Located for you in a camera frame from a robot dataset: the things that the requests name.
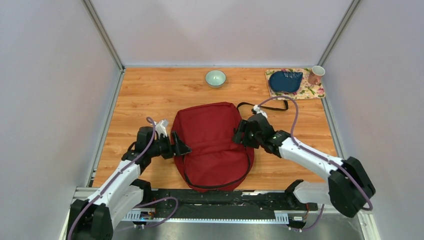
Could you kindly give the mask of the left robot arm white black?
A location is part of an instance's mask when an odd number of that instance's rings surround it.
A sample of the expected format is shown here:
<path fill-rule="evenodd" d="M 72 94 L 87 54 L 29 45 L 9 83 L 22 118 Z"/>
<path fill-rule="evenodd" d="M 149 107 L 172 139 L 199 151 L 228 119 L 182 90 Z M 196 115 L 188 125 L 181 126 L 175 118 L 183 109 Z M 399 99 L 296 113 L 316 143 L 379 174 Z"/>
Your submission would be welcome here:
<path fill-rule="evenodd" d="M 151 184 L 139 179 L 152 158 L 170 159 L 191 153 L 175 131 L 163 125 L 143 126 L 113 174 L 87 199 L 75 200 L 69 210 L 68 240 L 110 240 L 118 224 L 137 205 L 153 201 Z"/>

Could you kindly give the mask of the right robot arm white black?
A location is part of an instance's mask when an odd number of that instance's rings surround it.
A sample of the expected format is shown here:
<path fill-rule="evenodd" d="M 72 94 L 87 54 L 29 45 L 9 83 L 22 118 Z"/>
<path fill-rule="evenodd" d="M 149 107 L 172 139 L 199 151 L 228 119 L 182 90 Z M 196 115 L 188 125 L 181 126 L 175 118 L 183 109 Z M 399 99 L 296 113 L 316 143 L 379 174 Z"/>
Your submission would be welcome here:
<path fill-rule="evenodd" d="M 352 218 L 360 210 L 372 210 L 371 197 L 376 189 L 362 163 L 325 154 L 304 144 L 291 133 L 274 130 L 261 113 L 242 120 L 232 141 L 295 162 L 320 176 L 325 183 L 303 181 L 285 195 L 293 210 L 304 203 L 332 205 L 342 215 Z"/>

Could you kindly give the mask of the dark red student backpack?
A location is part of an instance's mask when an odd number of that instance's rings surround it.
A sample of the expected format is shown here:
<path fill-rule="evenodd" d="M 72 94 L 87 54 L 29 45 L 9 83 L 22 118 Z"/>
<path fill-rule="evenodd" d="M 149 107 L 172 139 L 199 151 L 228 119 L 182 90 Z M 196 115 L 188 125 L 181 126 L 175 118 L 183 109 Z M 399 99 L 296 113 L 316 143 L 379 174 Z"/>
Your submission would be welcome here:
<path fill-rule="evenodd" d="M 242 120 L 238 108 L 231 102 L 216 102 L 177 112 L 171 130 L 192 152 L 174 157 L 174 163 L 193 190 L 233 191 L 252 169 L 256 148 L 232 141 Z"/>

